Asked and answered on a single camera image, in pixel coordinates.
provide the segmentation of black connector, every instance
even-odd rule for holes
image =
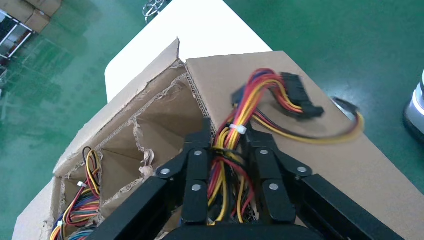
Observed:
[[[302,108],[303,113],[297,117],[301,119],[311,119],[321,117],[324,109],[320,106],[314,106],[309,99],[308,93],[298,75],[288,72],[281,72],[284,81],[284,87],[287,92],[288,99],[296,106]]]
[[[245,94],[246,85],[243,85],[239,90],[234,92],[231,95],[231,104],[233,106],[238,106],[243,99],[243,95]]]

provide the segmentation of white machine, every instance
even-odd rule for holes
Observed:
[[[406,128],[419,140],[424,141],[424,72],[412,94],[412,100],[405,107],[403,122]]]

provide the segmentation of blue wire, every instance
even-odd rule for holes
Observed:
[[[255,75],[253,75],[251,82],[254,82],[255,80],[257,80],[260,76],[263,76],[265,74],[272,74],[273,72],[270,70],[266,70],[266,71],[260,71],[258,73],[256,73]]]

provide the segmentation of white cable tie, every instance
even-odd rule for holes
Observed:
[[[239,133],[239,134],[241,134],[241,135],[244,135],[245,133],[246,133],[246,131],[248,130],[245,126],[243,126],[243,125],[234,125],[234,124],[231,124],[230,126],[229,126],[229,128],[230,129],[235,129],[235,130],[237,130],[237,132]]]
[[[79,181],[77,185],[78,185],[79,187],[84,187],[84,188],[86,188],[86,187],[87,187],[87,184],[84,184],[82,181]]]

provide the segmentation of black metal bracket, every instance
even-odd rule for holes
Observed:
[[[402,239],[309,166],[281,152],[271,134],[250,124],[247,129],[241,153],[254,184],[257,224],[206,226],[214,155],[205,119],[201,132],[186,136],[181,153],[159,167],[87,240],[153,240],[181,205],[181,227],[165,240]],[[294,225],[296,217],[309,229]]]

